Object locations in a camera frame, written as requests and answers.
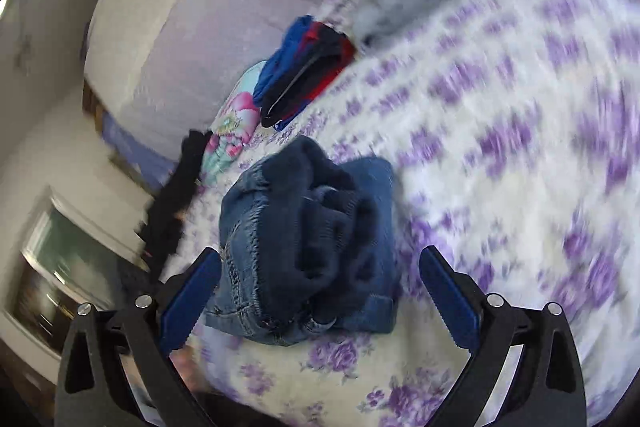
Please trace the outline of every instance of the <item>clothing stack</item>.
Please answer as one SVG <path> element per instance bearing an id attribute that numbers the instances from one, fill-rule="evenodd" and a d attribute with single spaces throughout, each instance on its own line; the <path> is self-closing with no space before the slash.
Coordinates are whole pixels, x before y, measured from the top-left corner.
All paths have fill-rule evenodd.
<path id="1" fill-rule="evenodd" d="M 263 127 L 283 130 L 334 81 L 355 55 L 346 35 L 309 15 L 298 18 L 267 61 L 254 90 Z"/>
<path id="2" fill-rule="evenodd" d="M 336 165 L 304 136 L 245 171 L 222 201 L 207 326 L 281 346 L 329 330 L 390 333 L 393 179 L 382 158 Z"/>

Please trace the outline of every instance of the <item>metal bolt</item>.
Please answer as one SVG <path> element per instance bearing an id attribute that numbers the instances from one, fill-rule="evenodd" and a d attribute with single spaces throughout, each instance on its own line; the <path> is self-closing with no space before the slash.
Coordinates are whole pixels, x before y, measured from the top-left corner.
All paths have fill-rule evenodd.
<path id="1" fill-rule="evenodd" d="M 91 308 L 93 308 L 93 306 L 91 306 L 91 302 L 80 304 L 78 306 L 78 315 L 82 315 L 82 317 L 88 315 L 91 312 Z"/>
<path id="2" fill-rule="evenodd" d="M 149 308 L 153 301 L 151 295 L 141 295 L 136 299 L 136 308 Z"/>
<path id="3" fill-rule="evenodd" d="M 489 303 L 489 306 L 493 308 L 500 308 L 504 304 L 504 299 L 497 293 L 492 293 L 487 296 L 486 301 Z"/>
<path id="4" fill-rule="evenodd" d="M 562 306 L 557 302 L 549 302 L 549 304 L 546 306 L 546 309 L 548 309 L 549 313 L 555 315 L 556 317 L 562 315 Z"/>

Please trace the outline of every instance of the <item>white bedspread with purple flowers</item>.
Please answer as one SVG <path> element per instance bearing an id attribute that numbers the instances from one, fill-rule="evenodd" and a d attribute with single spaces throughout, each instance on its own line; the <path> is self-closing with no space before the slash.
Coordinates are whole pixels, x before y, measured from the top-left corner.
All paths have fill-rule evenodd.
<path id="1" fill-rule="evenodd" d="M 317 16 L 348 30 L 356 1 L 325 0 Z M 259 130 L 194 201 L 166 275 L 218 247 L 240 172 L 304 134 L 336 162 L 375 154 L 395 167 L 398 324 L 293 347 L 198 325 L 210 383 L 292 426 L 423 426 L 467 359 L 418 276 L 434 244 L 484 291 L 564 306 L 590 425 L 603 419 L 640 367 L 639 62 L 640 0 L 453 0 L 359 59 L 284 132 Z"/>

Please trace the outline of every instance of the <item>wall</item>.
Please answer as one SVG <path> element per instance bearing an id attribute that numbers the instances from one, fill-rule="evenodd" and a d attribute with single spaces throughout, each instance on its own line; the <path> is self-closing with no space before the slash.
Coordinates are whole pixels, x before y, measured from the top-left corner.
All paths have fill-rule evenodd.
<path id="1" fill-rule="evenodd" d="M 82 35 L 97 1 L 7 1 L 0 18 L 0 164 L 81 81 Z"/>
<path id="2" fill-rule="evenodd" d="M 0 291 L 13 274 L 17 241 L 47 184 L 105 232 L 137 250 L 134 227 L 148 195 L 108 162 L 109 148 L 81 112 L 74 89 L 34 127 L 0 173 Z M 0 337 L 23 360 L 54 381 L 58 362 L 0 314 Z"/>

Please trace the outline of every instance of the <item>black cloth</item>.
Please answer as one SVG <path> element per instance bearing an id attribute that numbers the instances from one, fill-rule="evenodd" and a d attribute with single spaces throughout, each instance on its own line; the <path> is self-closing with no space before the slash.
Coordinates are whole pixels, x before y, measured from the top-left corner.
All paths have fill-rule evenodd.
<path id="1" fill-rule="evenodd" d="M 182 220 L 175 214 L 186 210 L 196 192 L 202 156 L 212 132 L 191 130 L 182 141 L 182 154 L 174 173 L 146 210 L 146 224 L 138 235 L 145 242 L 143 260 L 149 267 L 149 279 L 157 282 L 169 255 L 175 253 L 182 237 Z"/>
<path id="2" fill-rule="evenodd" d="M 345 41 L 348 39 L 344 34 L 329 26 L 319 27 L 318 40 L 264 94 L 260 108 L 263 127 L 272 127 L 292 116 L 325 77 L 343 64 Z"/>
<path id="3" fill-rule="evenodd" d="M 286 321 L 308 299 L 324 324 L 361 309 L 374 277 L 374 203 L 306 137 L 266 160 L 262 175 L 270 186 L 257 230 L 269 259 L 258 282 L 264 311 Z"/>

